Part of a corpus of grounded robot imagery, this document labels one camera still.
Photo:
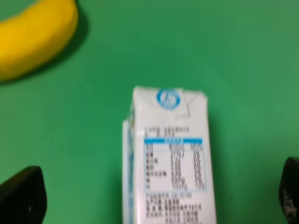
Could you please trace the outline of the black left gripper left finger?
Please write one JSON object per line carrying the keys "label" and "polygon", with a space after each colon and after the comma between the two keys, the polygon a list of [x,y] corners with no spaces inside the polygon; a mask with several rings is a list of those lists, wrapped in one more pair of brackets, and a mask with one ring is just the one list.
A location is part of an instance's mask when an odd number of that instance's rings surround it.
{"label": "black left gripper left finger", "polygon": [[41,224],[47,194],[40,166],[28,166],[0,185],[2,224]]}

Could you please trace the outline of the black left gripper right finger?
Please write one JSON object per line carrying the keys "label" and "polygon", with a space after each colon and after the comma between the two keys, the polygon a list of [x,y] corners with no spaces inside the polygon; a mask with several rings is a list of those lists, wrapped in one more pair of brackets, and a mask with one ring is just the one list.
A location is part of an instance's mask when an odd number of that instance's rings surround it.
{"label": "black left gripper right finger", "polygon": [[278,198],[289,224],[299,223],[299,158],[285,161],[280,180]]}

